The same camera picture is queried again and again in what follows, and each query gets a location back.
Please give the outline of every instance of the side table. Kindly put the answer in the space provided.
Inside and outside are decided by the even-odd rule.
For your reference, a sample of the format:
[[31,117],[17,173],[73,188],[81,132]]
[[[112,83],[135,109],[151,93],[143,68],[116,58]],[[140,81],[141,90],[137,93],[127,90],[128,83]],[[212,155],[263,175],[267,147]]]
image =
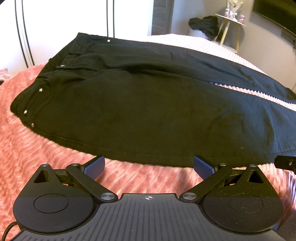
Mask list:
[[242,23],[240,23],[238,21],[234,21],[234,20],[232,20],[230,18],[227,18],[225,16],[222,16],[220,14],[217,14],[217,13],[215,15],[224,18],[223,21],[222,21],[222,23],[221,23],[221,25],[220,25],[220,27],[219,27],[218,35],[221,32],[221,29],[222,29],[224,23],[227,22],[226,23],[226,27],[224,29],[224,33],[223,33],[222,38],[221,38],[221,41],[220,41],[220,45],[222,45],[224,43],[224,39],[225,39],[225,36],[227,34],[227,31],[228,31],[228,27],[229,27],[230,22],[234,22],[234,23],[237,24],[237,49],[236,49],[236,51],[238,53],[239,52],[239,28],[240,28],[240,25],[245,26],[245,27],[246,27],[246,25],[244,25],[244,24],[242,24]]

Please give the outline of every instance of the metal screw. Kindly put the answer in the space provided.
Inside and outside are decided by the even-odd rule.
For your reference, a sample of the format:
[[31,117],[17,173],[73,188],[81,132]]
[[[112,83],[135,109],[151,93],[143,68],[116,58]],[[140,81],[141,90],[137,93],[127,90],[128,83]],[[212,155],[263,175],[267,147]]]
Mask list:
[[115,198],[115,195],[113,193],[106,192],[101,195],[101,198],[104,200],[111,200],[111,199]]
[[183,193],[182,197],[187,200],[193,200],[196,198],[196,194],[192,192]]

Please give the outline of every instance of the television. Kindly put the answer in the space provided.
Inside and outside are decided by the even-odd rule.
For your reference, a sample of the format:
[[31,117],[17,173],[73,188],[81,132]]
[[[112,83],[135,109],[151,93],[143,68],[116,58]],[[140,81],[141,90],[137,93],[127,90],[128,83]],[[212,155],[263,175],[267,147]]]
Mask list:
[[296,37],[296,0],[254,0],[253,12]]

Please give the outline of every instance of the white wall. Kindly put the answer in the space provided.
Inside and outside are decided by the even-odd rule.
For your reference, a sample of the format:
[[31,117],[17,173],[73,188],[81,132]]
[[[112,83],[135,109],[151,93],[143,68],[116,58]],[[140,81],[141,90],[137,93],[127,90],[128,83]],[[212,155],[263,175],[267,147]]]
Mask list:
[[[107,36],[106,0],[25,0],[24,17],[35,64],[47,62],[78,32]],[[115,37],[137,39],[151,35],[153,0],[115,0]],[[17,0],[19,25],[22,25],[21,0]],[[109,36],[113,37],[112,0],[108,0]],[[10,74],[26,68],[15,23],[14,0],[0,5],[0,69]],[[23,41],[24,31],[20,27]]]
[[186,35],[188,33],[188,21],[190,18],[202,16],[206,12],[202,0],[174,0],[172,17],[172,34]]
[[[223,0],[175,0],[172,33],[187,34],[190,18],[224,13],[225,6]],[[296,82],[293,47],[281,37],[280,27],[253,13],[252,7],[253,0],[246,0],[241,9],[247,28],[240,31],[239,55],[292,89]],[[230,24],[225,39],[233,48],[236,47],[236,30],[236,24]]]

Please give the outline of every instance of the black clothing item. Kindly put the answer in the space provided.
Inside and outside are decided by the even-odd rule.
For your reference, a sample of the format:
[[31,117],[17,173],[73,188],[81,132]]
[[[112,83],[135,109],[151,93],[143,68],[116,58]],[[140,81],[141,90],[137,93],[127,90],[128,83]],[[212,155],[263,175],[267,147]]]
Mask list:
[[199,154],[241,167],[296,154],[295,111],[212,83],[296,104],[290,89],[238,63],[79,33],[11,111],[60,145],[120,161],[192,167]]
[[189,19],[188,24],[191,29],[198,29],[211,39],[215,38],[219,32],[218,17],[216,16],[207,16],[203,19],[191,18]]

